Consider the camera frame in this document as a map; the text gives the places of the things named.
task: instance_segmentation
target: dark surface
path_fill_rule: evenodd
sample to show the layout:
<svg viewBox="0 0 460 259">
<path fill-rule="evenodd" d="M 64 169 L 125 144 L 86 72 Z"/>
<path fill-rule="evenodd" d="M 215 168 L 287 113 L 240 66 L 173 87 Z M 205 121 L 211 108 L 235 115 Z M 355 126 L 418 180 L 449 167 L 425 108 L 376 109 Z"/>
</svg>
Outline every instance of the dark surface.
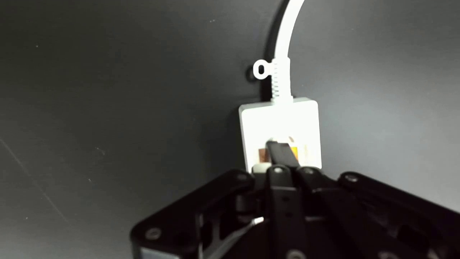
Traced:
<svg viewBox="0 0 460 259">
<path fill-rule="evenodd" d="M 129 228 L 241 167 L 277 0 L 0 1 L 1 257 L 129 257 Z M 460 207 L 460 3 L 310 0 L 293 92 L 324 171 Z"/>
</svg>

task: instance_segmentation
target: white plastic housing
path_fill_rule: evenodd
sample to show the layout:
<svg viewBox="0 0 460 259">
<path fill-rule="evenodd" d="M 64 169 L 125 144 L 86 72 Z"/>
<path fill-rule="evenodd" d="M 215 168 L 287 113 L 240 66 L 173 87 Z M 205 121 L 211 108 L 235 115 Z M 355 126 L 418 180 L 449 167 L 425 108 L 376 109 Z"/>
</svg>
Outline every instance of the white plastic housing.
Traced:
<svg viewBox="0 0 460 259">
<path fill-rule="evenodd" d="M 258 151 L 268 139 L 290 142 L 303 167 L 321 167 L 317 102 L 296 98 L 288 103 L 260 102 L 240 106 L 245 169 L 263 162 Z"/>
</svg>

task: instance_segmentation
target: dark gray background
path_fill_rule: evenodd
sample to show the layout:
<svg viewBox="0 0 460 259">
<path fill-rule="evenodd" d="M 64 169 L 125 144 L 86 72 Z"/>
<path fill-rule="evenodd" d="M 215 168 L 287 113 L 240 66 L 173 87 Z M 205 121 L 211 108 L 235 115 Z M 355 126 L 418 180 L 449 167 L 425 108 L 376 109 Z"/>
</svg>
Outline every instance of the dark gray background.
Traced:
<svg viewBox="0 0 460 259">
<path fill-rule="evenodd" d="M 129 257 L 129 228 L 242 167 L 280 0 L 1 0 L 1 257 Z M 460 210 L 460 3 L 309 0 L 293 92 L 319 100 L 324 171 Z"/>
</svg>

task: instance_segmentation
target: white cable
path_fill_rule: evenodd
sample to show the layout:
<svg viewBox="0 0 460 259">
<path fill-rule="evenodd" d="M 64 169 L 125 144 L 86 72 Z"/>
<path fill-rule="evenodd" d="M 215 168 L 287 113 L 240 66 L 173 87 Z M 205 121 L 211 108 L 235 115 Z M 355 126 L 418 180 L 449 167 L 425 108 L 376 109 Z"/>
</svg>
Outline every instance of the white cable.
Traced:
<svg viewBox="0 0 460 259">
<path fill-rule="evenodd" d="M 283 14 L 281 24 L 277 31 L 274 57 L 271 59 L 271 63 L 263 59 L 258 59 L 252 64 L 252 74 L 257 79 L 263 80 L 268 74 L 271 76 L 271 102 L 273 103 L 286 103 L 293 100 L 290 93 L 290 59 L 287 53 L 288 53 L 291 31 L 303 1 L 304 0 L 288 1 L 286 11 Z"/>
</svg>

